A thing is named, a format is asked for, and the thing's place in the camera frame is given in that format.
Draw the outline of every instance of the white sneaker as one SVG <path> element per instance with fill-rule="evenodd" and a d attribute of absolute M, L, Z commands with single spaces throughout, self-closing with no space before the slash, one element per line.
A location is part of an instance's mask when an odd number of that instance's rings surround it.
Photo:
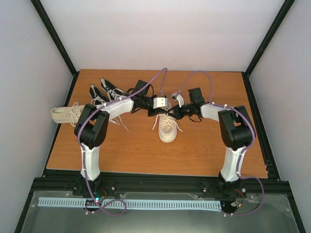
<path fill-rule="evenodd" d="M 52 108 L 52 118 L 58 124 L 70 123 L 74 127 L 79 120 L 84 106 L 75 102 L 71 107 Z"/>
<path fill-rule="evenodd" d="M 156 126 L 156 122 L 158 117 L 159 120 L 159 137 L 162 142 L 173 142 L 177 136 L 177 129 L 179 129 L 181 132 L 182 130 L 178 127 L 177 122 L 175 119 L 171 116 L 168 116 L 167 114 L 158 114 L 155 119 L 155 124 L 152 128 L 154 130 Z"/>

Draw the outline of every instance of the sneaker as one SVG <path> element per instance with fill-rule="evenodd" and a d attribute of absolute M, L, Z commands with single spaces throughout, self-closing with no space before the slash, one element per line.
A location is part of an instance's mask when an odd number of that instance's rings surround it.
<path fill-rule="evenodd" d="M 70 123 L 75 127 L 83 108 L 84 105 L 79 105 L 78 102 L 75 102 L 71 107 L 52 108 L 52 118 L 58 124 Z"/>
<path fill-rule="evenodd" d="M 102 81 L 102 89 L 107 93 L 108 98 L 110 101 L 115 100 L 119 98 L 121 95 L 123 95 L 124 91 L 121 89 L 116 88 L 111 82 L 101 79 Z"/>
<path fill-rule="evenodd" d="M 175 119 L 171 116 L 168 116 L 167 114 L 158 114 L 155 118 L 155 124 L 152 128 L 154 130 L 157 119 L 159 120 L 159 137 L 162 142 L 173 142 L 177 136 L 177 129 L 179 129 L 181 132 L 182 130 L 179 128 L 177 122 Z"/>
<path fill-rule="evenodd" d="M 109 99 L 104 96 L 98 88 L 94 87 L 94 85 L 91 85 L 89 94 L 92 98 L 91 104 L 93 105 L 100 105 L 109 102 Z"/>
<path fill-rule="evenodd" d="M 93 105 L 103 105 L 104 103 L 109 102 L 109 99 L 107 99 L 107 97 L 104 96 L 98 88 L 94 87 L 94 85 L 91 85 L 91 87 L 89 89 L 89 94 L 92 98 L 91 104 L 93 104 Z M 119 118 L 121 124 L 123 125 L 123 127 L 128 131 L 127 127 L 123 124 L 121 117 L 118 116 L 118 118 Z M 116 125 L 121 125 L 119 123 L 119 121 L 115 118 L 110 120 L 110 122 L 114 123 Z"/>

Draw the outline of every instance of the black sneaker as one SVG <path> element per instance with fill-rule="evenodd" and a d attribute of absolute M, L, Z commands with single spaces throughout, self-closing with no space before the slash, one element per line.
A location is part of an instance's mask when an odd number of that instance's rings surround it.
<path fill-rule="evenodd" d="M 101 79 L 102 81 L 102 89 L 107 93 L 108 98 L 110 101 L 119 98 L 123 95 L 124 91 L 121 89 L 116 88 L 111 82 Z"/>
<path fill-rule="evenodd" d="M 91 85 L 89 89 L 89 94 L 92 98 L 91 104 L 100 105 L 109 102 L 109 99 L 106 96 L 104 96 L 103 93 L 100 92 L 98 88 L 94 87 L 94 85 Z"/>

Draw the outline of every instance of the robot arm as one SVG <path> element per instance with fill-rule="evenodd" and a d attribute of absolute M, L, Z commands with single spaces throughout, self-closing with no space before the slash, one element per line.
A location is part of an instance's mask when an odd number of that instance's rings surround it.
<path fill-rule="evenodd" d="M 145 82 L 139 81 L 136 89 L 140 89 L 144 86 Z M 85 149 L 81 148 L 82 154 L 86 153 L 85 168 L 82 169 L 81 174 L 85 177 L 84 169 L 87 171 L 88 179 L 93 181 L 99 174 L 99 150 L 100 145 L 104 142 L 107 126 L 111 119 L 127 112 L 134 112 L 136 109 L 148 110 L 148 116 L 155 116 L 159 113 L 167 113 L 162 109 L 168 105 L 168 101 L 165 97 L 158 98 L 157 96 L 146 97 L 148 90 L 142 92 L 141 95 L 132 97 L 122 101 L 115 102 L 107 107 L 104 107 L 101 111 L 94 116 L 96 122 L 92 125 L 90 122 L 85 126 L 81 133 L 80 141 Z M 240 173 L 243 157 L 246 151 L 245 149 L 252 142 L 252 135 L 250 129 L 246 123 L 232 110 L 214 106 L 210 103 L 205 103 L 200 88 L 189 90 L 190 104 L 184 104 L 182 97 L 175 93 L 173 99 L 178 101 L 178 105 L 172 108 L 173 114 L 169 110 L 169 115 L 176 119 L 182 119 L 184 116 L 197 115 L 202 118 L 209 118 L 218 121 L 220 124 L 222 140 L 226 146 L 225 163 L 220 172 L 225 183 L 231 183 L 239 179 L 237 172 Z M 99 106 L 87 104 L 83 109 L 83 112 L 79 118 L 79 121 L 75 128 L 75 135 L 78 132 L 88 118 L 88 116 L 94 112 Z M 247 120 L 249 116 L 244 106 L 235 107 L 240 113 L 242 113 Z"/>
<path fill-rule="evenodd" d="M 146 82 L 139 80 L 133 92 L 144 87 Z M 136 109 L 148 110 L 148 116 L 155 116 L 159 113 L 166 113 L 162 109 L 168 105 L 166 98 L 145 96 L 148 92 L 148 88 L 144 89 L 140 95 L 133 96 L 131 99 L 125 99 L 117 101 L 101 109 L 91 120 L 96 120 L 94 124 L 88 122 L 81 132 L 80 141 L 82 142 L 82 164 L 83 154 L 85 153 L 85 167 L 82 167 L 81 174 L 85 178 L 85 169 L 89 180 L 94 181 L 100 174 L 99 169 L 99 151 L 100 145 L 104 142 L 106 137 L 107 127 L 110 120 L 120 116 L 123 113 L 135 112 Z M 97 109 L 103 107 L 103 105 L 94 106 L 87 104 L 77 122 L 74 129 L 74 134 L 78 135 L 82 125 L 87 118 Z"/>
<path fill-rule="evenodd" d="M 241 173 L 243 158 L 246 153 L 244 149 L 252 143 L 253 138 L 250 129 L 246 122 L 233 110 L 205 103 L 200 88 L 190 89 L 188 93 L 191 103 L 183 104 L 181 107 L 180 103 L 183 98 L 177 93 L 173 94 L 173 99 L 178 101 L 178 105 L 172 108 L 175 118 L 182 119 L 184 116 L 197 115 L 199 118 L 219 122 L 222 140 L 226 146 L 225 163 L 220 175 L 224 183 L 237 181 L 239 179 L 237 172 Z M 244 106 L 237 106 L 235 109 L 251 122 Z"/>

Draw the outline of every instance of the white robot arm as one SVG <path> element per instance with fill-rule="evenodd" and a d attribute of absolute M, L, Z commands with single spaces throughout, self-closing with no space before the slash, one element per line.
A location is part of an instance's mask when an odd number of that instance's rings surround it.
<path fill-rule="evenodd" d="M 243 153 L 241 151 L 245 149 L 252 141 L 252 135 L 249 132 L 249 128 L 243 125 L 241 119 L 238 119 L 235 114 L 229 109 L 214 106 L 210 103 L 204 103 L 202 98 L 201 90 L 199 88 L 189 90 L 191 104 L 183 104 L 183 99 L 178 97 L 178 94 L 174 95 L 175 101 L 179 104 L 172 108 L 173 114 L 169 115 L 175 117 L 176 119 L 181 119 L 184 116 L 198 115 L 202 118 L 208 118 L 220 123 L 222 139 L 225 144 L 225 163 L 220 172 L 222 178 L 225 182 L 234 182 L 239 179 L 237 172 L 240 173 L 241 166 L 243 162 L 243 157 L 245 155 L 245 150 Z M 82 155 L 85 152 L 85 167 L 82 168 L 81 174 L 85 177 L 84 169 L 86 169 L 87 177 L 89 180 L 95 180 L 99 174 L 99 150 L 100 145 L 103 143 L 108 122 L 113 118 L 120 116 L 123 113 L 128 113 L 133 111 L 135 108 L 139 107 L 137 103 L 141 104 L 141 99 L 126 99 L 117 101 L 111 105 L 105 106 L 99 112 L 96 123 L 94 125 L 86 125 L 81 133 L 80 140 L 84 147 L 81 148 Z M 158 98 L 153 96 L 148 99 L 148 104 L 144 102 L 141 104 L 143 109 L 148 110 L 148 116 L 155 116 L 156 114 L 163 111 L 161 107 L 167 106 L 168 101 L 166 98 Z M 77 126 L 75 128 L 75 134 L 78 135 L 82 123 L 97 108 L 102 107 L 102 105 L 94 106 L 88 104 L 85 106 Z M 247 115 L 246 109 L 243 106 L 236 107 L 243 115 Z M 235 127 L 234 123 L 240 123 L 240 126 Z"/>

